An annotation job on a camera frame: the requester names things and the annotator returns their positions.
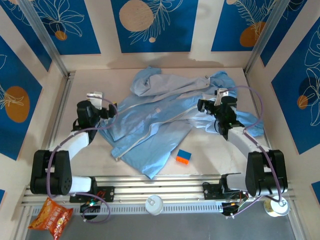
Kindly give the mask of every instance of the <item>robotic arm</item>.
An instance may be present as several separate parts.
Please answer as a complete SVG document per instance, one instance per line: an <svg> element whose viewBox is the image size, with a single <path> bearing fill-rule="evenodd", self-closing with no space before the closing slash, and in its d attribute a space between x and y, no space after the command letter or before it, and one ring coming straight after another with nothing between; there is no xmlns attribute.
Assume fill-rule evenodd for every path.
<svg viewBox="0 0 320 240"><path fill-rule="evenodd" d="M277 194L276 182L270 171L266 156L259 145L254 144L251 140L254 138L247 132L244 133L245 126L237 120L237 99L228 96L226 91L225 88L218 89L216 101L200 99L197 108L200 112L206 111L207 114L215 116L218 122L217 131L247 157L247 165L245 174L223 175L219 183L220 186L216 189L222 195L234 190L246 191L253 197ZM271 150L266 146L261 147L271 159L281 192L286 192L288 181L283 153L280 150Z"/></svg>
<svg viewBox="0 0 320 240"><path fill-rule="evenodd" d="M110 104L109 110L102 107L102 93L87 94L88 100L77 104L77 116L69 136L80 130L94 128L100 119L113 118L116 109ZM50 175L50 191L53 195L67 195L77 192L96 194L97 182L94 177L72 176L71 160L94 139L97 130L85 130L66 142L53 156L54 172ZM53 148L38 150L33 157L30 190L33 194L47 194L47 171Z"/></svg>

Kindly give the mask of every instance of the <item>white table surface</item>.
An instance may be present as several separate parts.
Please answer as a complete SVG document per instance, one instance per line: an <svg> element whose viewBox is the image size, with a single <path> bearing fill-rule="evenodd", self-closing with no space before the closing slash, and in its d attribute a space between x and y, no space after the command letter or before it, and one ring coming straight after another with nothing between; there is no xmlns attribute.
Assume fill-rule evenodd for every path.
<svg viewBox="0 0 320 240"><path fill-rule="evenodd" d="M247 85L242 68L179 68L163 69L164 74L176 74L185 77L210 76L224 70L236 85ZM56 143L66 138L77 118L77 103L86 99L90 92L103 92L105 98L120 103L130 94L132 79L139 69L95 69L77 70L68 96L68 100L59 125ZM238 91L237 109L256 114L248 90ZM264 137L258 138L266 145ZM188 165L176 161L178 150L192 153ZM73 175L78 176L137 176L141 173L125 162L115 161L111 156L112 147L97 133L93 142L82 149L71 161ZM205 175L244 173L247 158L221 135L207 133L193 128L181 144L171 152L159 175Z"/></svg>

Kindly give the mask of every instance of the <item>orange cube face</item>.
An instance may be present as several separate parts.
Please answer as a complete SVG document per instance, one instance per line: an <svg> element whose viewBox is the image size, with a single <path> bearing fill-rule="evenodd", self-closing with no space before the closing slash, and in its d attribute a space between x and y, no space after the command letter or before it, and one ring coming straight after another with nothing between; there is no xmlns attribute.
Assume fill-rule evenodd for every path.
<svg viewBox="0 0 320 240"><path fill-rule="evenodd" d="M177 160L180 163L186 164L186 165L189 164L189 160L187 160L187 159L185 159L183 157L180 157L180 156L176 156L175 160Z"/></svg>

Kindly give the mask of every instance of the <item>snack bag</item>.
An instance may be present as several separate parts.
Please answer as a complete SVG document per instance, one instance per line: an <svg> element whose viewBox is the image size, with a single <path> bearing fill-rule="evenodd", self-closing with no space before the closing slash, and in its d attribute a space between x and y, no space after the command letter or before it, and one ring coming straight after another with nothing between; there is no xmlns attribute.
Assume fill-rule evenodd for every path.
<svg viewBox="0 0 320 240"><path fill-rule="evenodd" d="M58 240L69 222L73 211L73 208L68 209L60 206L48 197L45 200L40 213L28 228L49 230L53 239Z"/></svg>

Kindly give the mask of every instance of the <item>rubik's cube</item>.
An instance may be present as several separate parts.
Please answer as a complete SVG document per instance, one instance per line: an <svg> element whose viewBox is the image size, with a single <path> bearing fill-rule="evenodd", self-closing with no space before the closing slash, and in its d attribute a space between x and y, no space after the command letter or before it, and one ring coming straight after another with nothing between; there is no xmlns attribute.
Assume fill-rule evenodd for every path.
<svg viewBox="0 0 320 240"><path fill-rule="evenodd" d="M188 165L190 158L191 158L190 152L179 149L178 155L176 156L175 160L177 160L180 163Z"/></svg>

